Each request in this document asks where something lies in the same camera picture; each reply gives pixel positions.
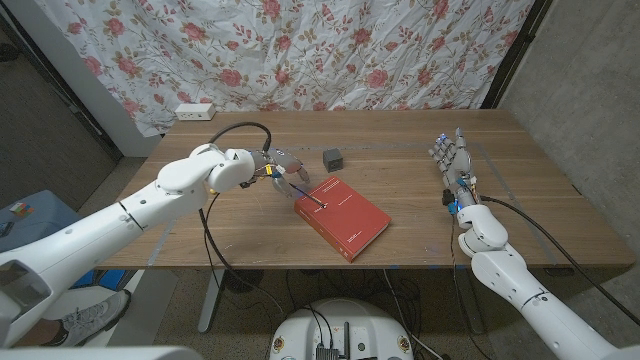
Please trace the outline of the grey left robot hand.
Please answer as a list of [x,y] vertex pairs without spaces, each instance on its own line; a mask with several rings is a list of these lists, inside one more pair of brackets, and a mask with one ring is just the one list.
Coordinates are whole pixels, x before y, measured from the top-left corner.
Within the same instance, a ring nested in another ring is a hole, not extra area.
[[293,187],[286,180],[286,174],[297,174],[305,183],[310,181],[303,163],[288,152],[271,148],[267,151],[253,151],[251,156],[255,165],[252,181],[255,182],[258,178],[270,178],[274,189],[287,198],[293,196]]

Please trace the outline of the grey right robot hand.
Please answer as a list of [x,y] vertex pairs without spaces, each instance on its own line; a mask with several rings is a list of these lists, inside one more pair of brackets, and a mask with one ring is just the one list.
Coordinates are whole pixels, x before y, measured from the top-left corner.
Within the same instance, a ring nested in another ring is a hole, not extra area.
[[472,192],[475,174],[462,129],[457,128],[451,137],[441,134],[428,154],[440,170],[445,188],[457,199],[475,203]]

